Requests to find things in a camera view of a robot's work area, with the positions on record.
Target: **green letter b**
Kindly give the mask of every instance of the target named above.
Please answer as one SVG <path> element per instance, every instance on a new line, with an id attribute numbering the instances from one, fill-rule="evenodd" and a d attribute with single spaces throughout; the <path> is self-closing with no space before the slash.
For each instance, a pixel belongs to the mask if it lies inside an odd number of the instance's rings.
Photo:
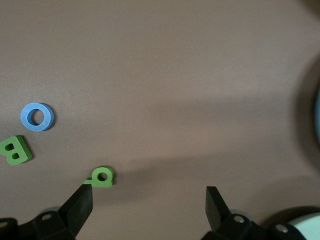
<path id="1" fill-rule="evenodd" d="M 32 154 L 21 135 L 12 136 L 0 142 L 0 154 L 10 165 L 19 165 L 32 158 Z"/>

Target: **blue foam ring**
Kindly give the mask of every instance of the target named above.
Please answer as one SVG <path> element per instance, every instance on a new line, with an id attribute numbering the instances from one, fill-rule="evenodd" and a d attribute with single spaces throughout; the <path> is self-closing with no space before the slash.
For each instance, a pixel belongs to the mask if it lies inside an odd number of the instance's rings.
<path id="1" fill-rule="evenodd" d="M 32 121 L 32 115 L 37 110 L 43 113 L 43 121 L 40 124 L 36 124 Z M 55 115 L 51 108 L 44 103 L 32 102 L 22 109 L 20 119 L 27 129 L 34 132 L 41 132 L 48 130 L 52 126 L 55 120 Z"/>
<path id="2" fill-rule="evenodd" d="M 315 132 L 320 143 L 320 90 L 317 93 L 315 106 L 314 106 L 314 124 L 315 124 Z"/>

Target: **blue ring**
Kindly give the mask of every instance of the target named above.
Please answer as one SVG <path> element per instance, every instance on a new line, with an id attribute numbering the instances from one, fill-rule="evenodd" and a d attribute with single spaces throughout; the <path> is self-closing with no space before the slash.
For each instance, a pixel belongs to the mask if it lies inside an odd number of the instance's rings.
<path id="1" fill-rule="evenodd" d="M 39 125 L 32 121 L 32 115 L 37 110 L 40 110 L 43 113 L 43 121 Z M 22 109 L 20 119 L 27 129 L 34 132 L 41 132 L 48 130 L 52 126 L 55 115 L 51 108 L 44 103 L 32 102 Z"/>

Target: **black plastic mount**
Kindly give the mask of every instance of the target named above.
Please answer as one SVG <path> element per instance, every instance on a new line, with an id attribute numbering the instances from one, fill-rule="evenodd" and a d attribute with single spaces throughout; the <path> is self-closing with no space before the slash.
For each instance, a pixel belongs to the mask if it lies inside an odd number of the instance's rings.
<path id="1" fill-rule="evenodd" d="M 0 240 L 75 240 L 93 209 L 92 186 L 83 184 L 58 211 L 47 211 L 18 225 L 0 219 Z"/>
<path id="2" fill-rule="evenodd" d="M 306 240 L 286 222 L 273 222 L 264 229 L 241 214 L 232 214 L 214 186 L 206 188 L 205 212 L 211 231 L 202 240 Z"/>

